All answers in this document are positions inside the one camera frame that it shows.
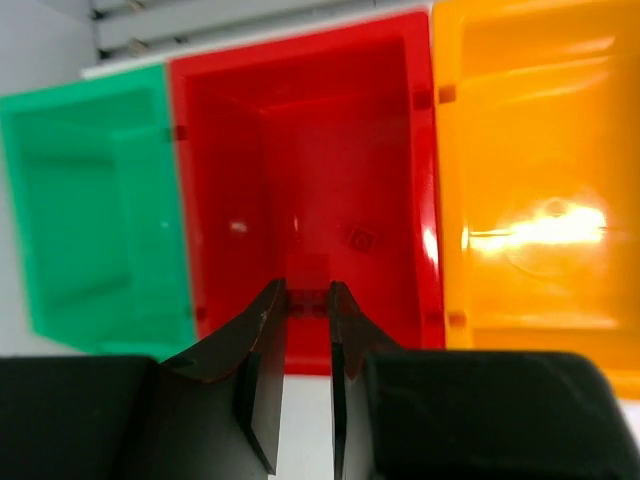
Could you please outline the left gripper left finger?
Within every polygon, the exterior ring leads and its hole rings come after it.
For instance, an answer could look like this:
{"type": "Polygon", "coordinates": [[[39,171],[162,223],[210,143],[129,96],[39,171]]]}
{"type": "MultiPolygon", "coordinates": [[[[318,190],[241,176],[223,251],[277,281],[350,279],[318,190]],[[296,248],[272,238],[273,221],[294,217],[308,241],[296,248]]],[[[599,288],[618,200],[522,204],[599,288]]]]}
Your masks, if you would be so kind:
{"type": "Polygon", "coordinates": [[[287,337],[284,279],[180,354],[147,368],[127,479],[266,479],[277,467],[287,337]]]}

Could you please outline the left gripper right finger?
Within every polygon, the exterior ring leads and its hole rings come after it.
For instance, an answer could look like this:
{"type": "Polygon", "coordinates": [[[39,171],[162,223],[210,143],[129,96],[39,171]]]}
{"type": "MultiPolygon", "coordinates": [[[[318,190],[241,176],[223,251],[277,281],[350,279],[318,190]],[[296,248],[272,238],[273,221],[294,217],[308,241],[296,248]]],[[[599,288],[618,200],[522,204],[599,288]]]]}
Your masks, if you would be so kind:
{"type": "Polygon", "coordinates": [[[365,315],[344,282],[328,293],[331,342],[333,466],[336,479],[376,477],[365,363],[369,354],[402,350],[365,315]]]}

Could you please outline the red lego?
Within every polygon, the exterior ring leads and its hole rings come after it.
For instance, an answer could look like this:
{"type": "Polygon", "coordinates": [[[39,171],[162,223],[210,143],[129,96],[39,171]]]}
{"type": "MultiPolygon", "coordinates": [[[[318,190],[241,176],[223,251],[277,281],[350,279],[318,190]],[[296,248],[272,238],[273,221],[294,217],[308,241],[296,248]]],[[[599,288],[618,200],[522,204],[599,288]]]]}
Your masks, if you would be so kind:
{"type": "Polygon", "coordinates": [[[327,316],[331,283],[329,257],[316,253],[292,253],[286,261],[288,312],[296,319],[327,316]]]}

